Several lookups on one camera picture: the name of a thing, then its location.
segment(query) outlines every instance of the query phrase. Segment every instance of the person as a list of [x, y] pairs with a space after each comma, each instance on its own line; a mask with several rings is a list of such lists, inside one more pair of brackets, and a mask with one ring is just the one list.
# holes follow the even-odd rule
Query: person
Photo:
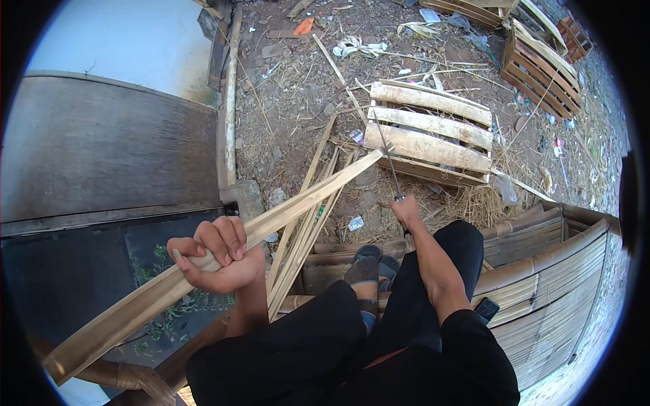
[[[416, 250], [404, 256], [377, 320], [379, 273], [392, 260], [364, 247], [344, 281], [268, 323], [265, 256], [246, 246], [236, 217], [203, 222], [194, 238], [167, 245], [193, 286], [235, 293], [226, 338], [186, 367], [196, 404], [516, 405], [514, 369], [472, 307], [483, 236], [457, 220], [433, 236], [413, 196], [391, 202]], [[212, 251], [223, 266], [202, 272], [187, 259]]]

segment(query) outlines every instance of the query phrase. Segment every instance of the forearm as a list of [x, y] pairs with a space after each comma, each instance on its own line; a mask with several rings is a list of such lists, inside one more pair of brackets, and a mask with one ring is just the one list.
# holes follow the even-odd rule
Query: forearm
[[415, 242], [420, 276], [440, 325], [460, 309], [471, 309], [458, 269], [422, 221], [409, 225]]
[[226, 337], [244, 335], [255, 327], [268, 324], [267, 287], [264, 272], [248, 285], [236, 289], [235, 304]]

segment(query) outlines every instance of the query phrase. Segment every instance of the mobile phone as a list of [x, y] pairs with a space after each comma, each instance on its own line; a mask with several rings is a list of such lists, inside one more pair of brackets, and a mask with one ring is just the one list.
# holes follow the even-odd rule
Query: mobile phone
[[492, 317], [499, 311], [499, 305], [490, 298], [483, 298], [481, 303], [474, 309], [485, 324], [488, 324]]

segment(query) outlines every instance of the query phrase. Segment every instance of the right hand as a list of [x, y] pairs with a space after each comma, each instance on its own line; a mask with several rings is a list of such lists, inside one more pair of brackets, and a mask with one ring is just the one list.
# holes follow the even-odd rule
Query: right hand
[[403, 201], [391, 200], [390, 205], [395, 217], [406, 229], [412, 231], [424, 224], [420, 217], [420, 208], [413, 195], [407, 195]]
[[[204, 257], [209, 249], [222, 266], [217, 272], [201, 271], [187, 256]], [[171, 238], [167, 252], [194, 287], [216, 294], [230, 293], [257, 278], [264, 280], [265, 258], [259, 244], [246, 249], [246, 231], [238, 217], [221, 216], [201, 222], [194, 238]]]

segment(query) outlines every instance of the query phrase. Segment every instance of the fingernail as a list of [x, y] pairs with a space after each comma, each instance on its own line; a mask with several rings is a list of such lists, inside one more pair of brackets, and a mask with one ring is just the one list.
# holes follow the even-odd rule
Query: fingernail
[[181, 255], [181, 252], [174, 248], [172, 250], [172, 254], [174, 254], [174, 260], [176, 261], [176, 264], [181, 267], [182, 270], [186, 271], [187, 270], [187, 262], [185, 262], [185, 258]]

